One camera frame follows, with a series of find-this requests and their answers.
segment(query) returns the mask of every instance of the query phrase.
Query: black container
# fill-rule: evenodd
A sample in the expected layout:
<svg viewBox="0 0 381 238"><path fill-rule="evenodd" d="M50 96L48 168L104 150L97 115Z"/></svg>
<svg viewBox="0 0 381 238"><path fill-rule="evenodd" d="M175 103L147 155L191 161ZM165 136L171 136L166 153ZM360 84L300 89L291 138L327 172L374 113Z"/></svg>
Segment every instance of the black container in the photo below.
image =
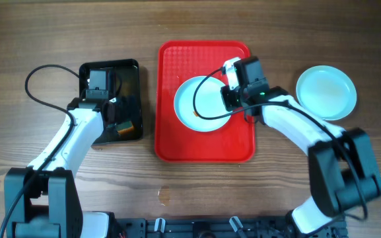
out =
<svg viewBox="0 0 381 238"><path fill-rule="evenodd" d="M120 81L122 82L117 100L124 102L124 113L130 118L127 123L116 122L105 127L104 132L96 139L94 145L141 139L143 137L143 119L140 97L139 64L137 61L134 59L121 59L84 63L79 69L80 79L87 81L90 77L90 71L93 69L113 69L116 72L118 76L116 85L118 86L120 85ZM86 87L84 83L79 83L79 96ZM131 130L126 130L126 133L120 133L118 130L120 130L124 124L132 124L133 127Z"/></svg>

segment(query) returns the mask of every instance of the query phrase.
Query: black mounting bracket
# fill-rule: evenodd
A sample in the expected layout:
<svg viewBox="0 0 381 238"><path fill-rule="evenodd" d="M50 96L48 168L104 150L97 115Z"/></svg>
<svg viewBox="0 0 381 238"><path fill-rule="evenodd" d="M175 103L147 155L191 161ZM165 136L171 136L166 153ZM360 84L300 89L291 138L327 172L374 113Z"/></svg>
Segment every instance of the black mounting bracket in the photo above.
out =
<svg viewBox="0 0 381 238"><path fill-rule="evenodd" d="M4 180L5 212L35 171L12 168ZM33 205L31 198L48 194L48 206ZM71 171L58 168L43 171L29 191L21 197L7 225L8 238L80 237L83 213Z"/></svg>
<svg viewBox="0 0 381 238"><path fill-rule="evenodd" d="M355 167L361 192L367 202L381 196L381 176L368 135L355 128L338 138ZM320 141L308 149L310 193L323 214L329 217L361 205L350 169L340 169L338 150L332 141Z"/></svg>

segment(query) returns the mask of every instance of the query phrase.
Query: robotic arm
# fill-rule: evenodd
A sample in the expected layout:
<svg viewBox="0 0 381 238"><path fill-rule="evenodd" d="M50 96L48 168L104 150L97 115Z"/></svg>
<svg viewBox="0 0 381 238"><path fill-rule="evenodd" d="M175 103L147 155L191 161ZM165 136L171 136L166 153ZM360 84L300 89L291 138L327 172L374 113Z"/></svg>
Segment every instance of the robotic arm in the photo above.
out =
<svg viewBox="0 0 381 238"><path fill-rule="evenodd" d="M245 110L249 116L283 133L308 155L312 196L289 212L285 226L286 237L307 237L341 219L345 211L362 204L360 193L366 201L381 196L378 165L369 138L362 130L346 132L343 128L324 122L305 111L281 88L270 89L257 58L234 58L226 61L223 73L227 75L228 85L221 89L221 94L228 111L263 102L287 102L331 132L338 143L344 146L355 166L355 171L341 171L335 141L299 112L279 105L253 106ZM75 118L73 131L29 192L19 200L7 226L7 237L124 237L123 229L113 213L82 212L74 184L74 177L92 143L110 122L118 121L121 117L121 109L115 101L109 101L114 97L116 88L111 78L109 71L91 72L86 97L75 98L67 106ZM47 154L53 151L70 123L69 117L66 117L47 148L27 168L12 168L7 173L6 210L25 181L45 161ZM360 192L354 176L360 180ZM42 194L48 195L49 206L33 205L30 199L38 198ZM230 219L230 223L236 235L246 236L237 217ZM161 233L165 230L165 220L157 219L151 226L152 233L146 233L146 236L142 235L145 232L142 229L148 229L149 223L139 221L139 224L136 237L164 237ZM207 232L210 228L206 223L191 224L193 237L215 237L213 233Z"/></svg>
<svg viewBox="0 0 381 238"><path fill-rule="evenodd" d="M354 129L346 132L342 127L324 122L306 111L281 88L270 89L257 57L230 59L223 65L223 73L228 78L228 85L221 88L221 94L228 111L263 102L287 102L331 132L354 164L354 170L341 171L338 148L330 136L301 113L278 105L247 110L246 113L262 124L287 136L308 156L312 196L289 214L289 223L295 226L299 236L313 234L344 216L346 210L362 205L361 194L367 202L381 196L378 165L364 131ZM355 184L355 177L359 178L359 187Z"/></svg>

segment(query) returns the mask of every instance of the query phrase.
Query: black tray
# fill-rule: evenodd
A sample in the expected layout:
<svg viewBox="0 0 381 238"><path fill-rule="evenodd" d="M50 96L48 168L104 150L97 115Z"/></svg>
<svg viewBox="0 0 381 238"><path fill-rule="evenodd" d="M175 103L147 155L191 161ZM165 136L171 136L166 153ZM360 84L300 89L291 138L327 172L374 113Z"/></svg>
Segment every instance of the black tray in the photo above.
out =
<svg viewBox="0 0 381 238"><path fill-rule="evenodd" d="M129 133L119 135L116 124L111 124L105 128L102 135L96 139L95 144L122 142L130 140L138 140L143 137L143 119L142 106L140 96L140 78L139 64L134 59L121 59L114 61L100 61L92 63L84 63L80 66L79 76L83 81L87 81L90 77L91 69L113 69L122 80L120 97L125 99L133 98L133 106L125 108L126 113L132 113L133 130ZM79 83L79 96L86 89L84 83Z"/></svg>

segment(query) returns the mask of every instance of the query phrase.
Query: light blue dish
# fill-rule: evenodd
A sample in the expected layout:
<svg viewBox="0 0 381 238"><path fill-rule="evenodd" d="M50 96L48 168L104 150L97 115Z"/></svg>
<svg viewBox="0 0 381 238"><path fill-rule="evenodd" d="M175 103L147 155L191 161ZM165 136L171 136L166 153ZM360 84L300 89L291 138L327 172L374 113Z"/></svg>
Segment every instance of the light blue dish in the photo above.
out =
<svg viewBox="0 0 381 238"><path fill-rule="evenodd" d="M324 120L346 117L357 101L356 88L350 78L326 65L303 72L297 81L296 95L300 105Z"/></svg>

